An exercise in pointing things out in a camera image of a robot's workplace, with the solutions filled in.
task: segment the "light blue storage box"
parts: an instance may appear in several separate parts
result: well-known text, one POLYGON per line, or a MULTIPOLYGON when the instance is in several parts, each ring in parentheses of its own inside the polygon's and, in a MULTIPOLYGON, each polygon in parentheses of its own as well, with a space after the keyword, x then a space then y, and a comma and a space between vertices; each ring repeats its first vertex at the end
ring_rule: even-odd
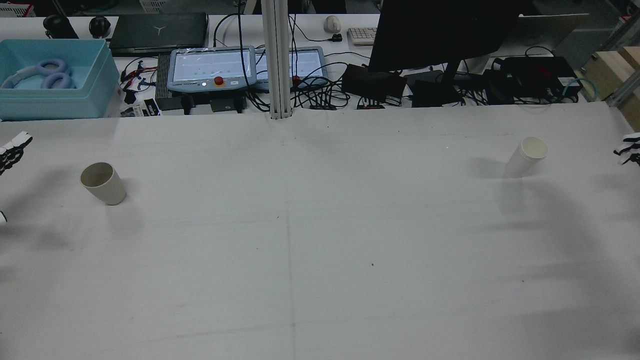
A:
POLYGON ((0 89, 0 119, 86 119, 103 116, 120 77, 104 40, 0 41, 0 83, 18 70, 50 58, 67 62, 74 88, 41 89, 43 77, 36 75, 22 80, 14 89, 0 89))

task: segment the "monitor stand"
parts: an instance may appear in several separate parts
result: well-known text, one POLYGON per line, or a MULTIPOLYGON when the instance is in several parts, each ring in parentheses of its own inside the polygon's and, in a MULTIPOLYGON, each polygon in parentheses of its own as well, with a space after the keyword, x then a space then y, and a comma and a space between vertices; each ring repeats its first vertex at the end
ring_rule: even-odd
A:
POLYGON ((434 70, 406 75, 413 92, 412 108, 434 108, 461 101, 462 97, 453 87, 461 62, 450 61, 444 72, 434 70))

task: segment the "keyboard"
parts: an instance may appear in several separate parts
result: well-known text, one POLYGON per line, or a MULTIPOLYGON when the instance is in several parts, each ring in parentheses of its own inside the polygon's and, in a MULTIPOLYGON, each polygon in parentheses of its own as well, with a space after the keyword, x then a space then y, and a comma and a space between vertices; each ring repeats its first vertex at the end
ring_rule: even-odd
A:
POLYGON ((377 28, 349 28, 347 33, 351 38, 351 42, 356 46, 373 45, 376 38, 377 28))

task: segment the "computer monitor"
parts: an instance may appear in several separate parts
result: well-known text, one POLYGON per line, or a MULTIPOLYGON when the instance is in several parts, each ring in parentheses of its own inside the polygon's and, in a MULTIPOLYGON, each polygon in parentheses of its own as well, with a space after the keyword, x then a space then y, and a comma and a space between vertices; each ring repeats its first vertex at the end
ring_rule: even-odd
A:
POLYGON ((380 11, 369 71, 447 63, 449 83, 464 59, 496 51, 531 0, 387 0, 380 11))

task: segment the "computer mouse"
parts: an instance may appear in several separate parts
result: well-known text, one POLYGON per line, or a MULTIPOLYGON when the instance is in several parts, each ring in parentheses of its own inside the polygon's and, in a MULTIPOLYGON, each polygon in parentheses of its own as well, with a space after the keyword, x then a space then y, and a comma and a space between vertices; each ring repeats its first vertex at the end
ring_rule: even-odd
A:
POLYGON ((329 34, 337 34, 342 30, 340 20, 335 15, 329 15, 324 20, 324 30, 329 34))
POLYGON ((104 16, 96 16, 89 22, 89 32, 93 38, 106 38, 110 28, 111 23, 104 16))

